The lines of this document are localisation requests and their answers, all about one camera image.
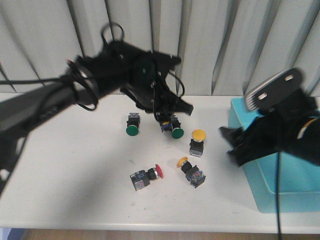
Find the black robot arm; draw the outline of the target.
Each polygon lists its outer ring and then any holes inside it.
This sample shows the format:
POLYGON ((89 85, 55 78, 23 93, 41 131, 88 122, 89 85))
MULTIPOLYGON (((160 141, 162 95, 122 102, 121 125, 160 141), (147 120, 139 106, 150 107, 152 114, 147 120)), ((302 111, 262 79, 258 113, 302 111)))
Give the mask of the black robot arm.
POLYGON ((285 152, 313 165, 320 164, 320 111, 314 97, 293 97, 259 114, 247 129, 219 128, 232 147, 227 155, 233 162, 243 166, 285 152))
POLYGON ((71 105, 94 111, 101 98, 115 90, 154 114, 157 122, 170 121, 175 113, 190 115, 193 106, 174 94, 166 77, 181 62, 177 56, 144 51, 122 40, 104 43, 95 57, 70 61, 66 74, 46 80, 46 86, 0 104, 0 179, 4 189, 31 131, 71 105))

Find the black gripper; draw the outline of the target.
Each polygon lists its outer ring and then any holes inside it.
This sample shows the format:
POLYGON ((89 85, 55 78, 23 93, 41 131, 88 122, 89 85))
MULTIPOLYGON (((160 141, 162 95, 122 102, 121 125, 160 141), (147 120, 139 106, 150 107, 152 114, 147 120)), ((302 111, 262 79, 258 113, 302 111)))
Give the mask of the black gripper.
POLYGON ((225 126, 219 131, 235 148, 226 155, 238 167, 276 152, 285 152, 315 164, 314 97, 294 97, 274 111, 256 117, 245 131, 242 127, 225 126))
POLYGON ((174 94, 166 83, 167 75, 180 62, 177 56, 112 41, 105 43, 95 57, 77 57, 77 78, 82 78, 91 88, 88 96, 100 99, 120 90, 159 122, 159 115, 190 116, 194 110, 192 104, 174 94))

